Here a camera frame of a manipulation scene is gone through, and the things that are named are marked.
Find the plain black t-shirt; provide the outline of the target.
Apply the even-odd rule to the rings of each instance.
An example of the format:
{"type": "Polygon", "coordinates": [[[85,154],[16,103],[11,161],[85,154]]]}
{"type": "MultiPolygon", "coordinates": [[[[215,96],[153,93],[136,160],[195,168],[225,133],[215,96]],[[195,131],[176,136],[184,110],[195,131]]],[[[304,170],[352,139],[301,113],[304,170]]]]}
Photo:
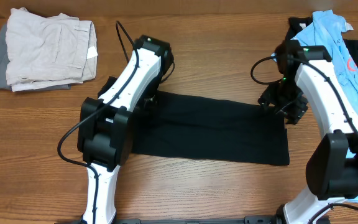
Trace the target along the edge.
{"type": "Polygon", "coordinates": [[[212,159],[272,166],[290,163],[282,115],[257,105],[159,91],[135,115],[132,152],[160,157],[212,159]]]}

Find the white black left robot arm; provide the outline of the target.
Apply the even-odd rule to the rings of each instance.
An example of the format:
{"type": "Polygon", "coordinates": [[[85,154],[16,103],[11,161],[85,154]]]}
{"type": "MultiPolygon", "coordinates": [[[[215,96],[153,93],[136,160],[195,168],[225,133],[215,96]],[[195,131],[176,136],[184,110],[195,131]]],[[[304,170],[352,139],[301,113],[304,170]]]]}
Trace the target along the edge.
{"type": "Polygon", "coordinates": [[[154,104],[173,60],[168,42],[142,35],[117,80],[108,81],[98,99],[83,102],[77,148],[89,167],[88,200],[80,223],[113,223],[117,176],[132,150],[135,116],[154,104]]]}

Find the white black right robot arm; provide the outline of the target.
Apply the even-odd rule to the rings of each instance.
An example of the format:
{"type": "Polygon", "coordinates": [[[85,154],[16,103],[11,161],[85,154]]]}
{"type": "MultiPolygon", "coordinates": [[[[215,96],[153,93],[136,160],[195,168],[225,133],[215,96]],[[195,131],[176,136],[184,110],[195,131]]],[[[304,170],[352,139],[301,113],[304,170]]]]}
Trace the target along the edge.
{"type": "Polygon", "coordinates": [[[306,165],[306,187],[274,216],[246,223],[328,223],[328,212],[358,196],[358,114],[343,92],[333,60],[322,45],[286,40],[276,49],[281,79],[268,82],[259,98],[264,111],[296,124],[307,110],[318,122],[321,141],[306,165]]]}

